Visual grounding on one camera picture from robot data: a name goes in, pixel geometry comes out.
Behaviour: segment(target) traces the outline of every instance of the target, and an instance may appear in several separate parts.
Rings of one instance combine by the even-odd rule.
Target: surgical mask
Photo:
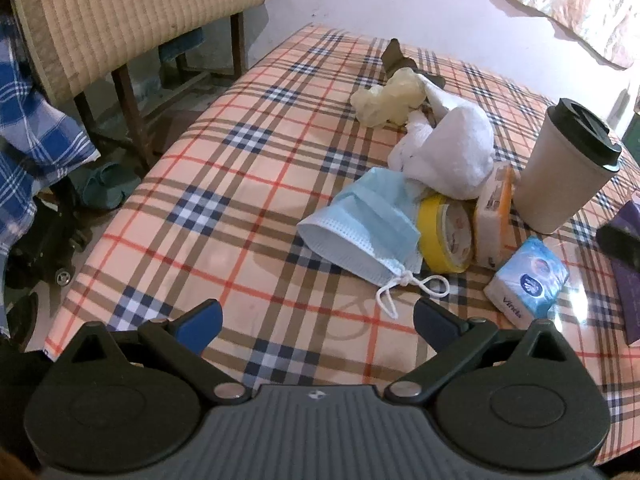
[[[442,276],[414,276],[422,266],[415,219],[424,189],[398,171],[372,168],[329,206],[298,223],[300,237],[313,252],[380,287],[376,303],[393,319],[398,311],[389,290],[395,286],[413,283],[435,298],[449,294]],[[444,283],[444,292],[426,286],[434,279]]]

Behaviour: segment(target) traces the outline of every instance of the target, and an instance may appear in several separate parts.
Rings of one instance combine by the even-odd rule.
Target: purple box
[[[634,196],[633,200],[623,205],[611,225],[640,236],[640,197]],[[611,267],[625,317],[626,343],[640,346],[640,273],[615,259],[611,260]]]

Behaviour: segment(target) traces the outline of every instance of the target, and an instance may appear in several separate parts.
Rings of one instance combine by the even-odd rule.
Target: tape roll
[[[418,210],[420,252],[432,272],[464,272],[473,258],[471,222],[464,206],[434,194]]]

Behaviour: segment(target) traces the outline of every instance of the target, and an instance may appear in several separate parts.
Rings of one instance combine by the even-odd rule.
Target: chair
[[[47,99],[74,99],[87,132],[97,144],[133,150],[146,170],[153,165],[146,122],[175,102],[181,92],[213,73],[238,78],[245,70],[242,12],[264,0],[12,0],[14,13]],[[229,16],[233,73],[198,70],[177,58],[184,83],[154,110],[138,109],[127,63],[140,54],[213,20]],[[84,90],[111,73],[130,141],[100,133]]]

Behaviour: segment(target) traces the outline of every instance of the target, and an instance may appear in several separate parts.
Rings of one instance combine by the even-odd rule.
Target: wall
[[[395,36],[474,63],[552,100],[581,102],[619,122],[619,131],[631,118],[630,102],[640,84],[640,63],[629,70],[613,68],[571,32],[515,0],[266,0],[245,12],[249,64],[309,22]],[[212,23],[206,33],[207,42],[189,54],[190,60],[230,66],[228,20]],[[627,88],[631,99],[625,98]],[[612,111],[621,102],[628,104],[619,119]]]

